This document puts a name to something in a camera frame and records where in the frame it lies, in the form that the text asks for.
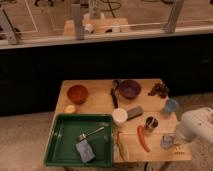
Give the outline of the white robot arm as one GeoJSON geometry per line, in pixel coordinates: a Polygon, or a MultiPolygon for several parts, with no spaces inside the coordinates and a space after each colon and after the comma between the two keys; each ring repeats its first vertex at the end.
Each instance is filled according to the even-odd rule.
{"type": "Polygon", "coordinates": [[[203,107],[182,114],[181,121],[173,133],[164,134],[160,146],[170,149],[192,142],[196,137],[213,145],[213,109],[203,107]]]}

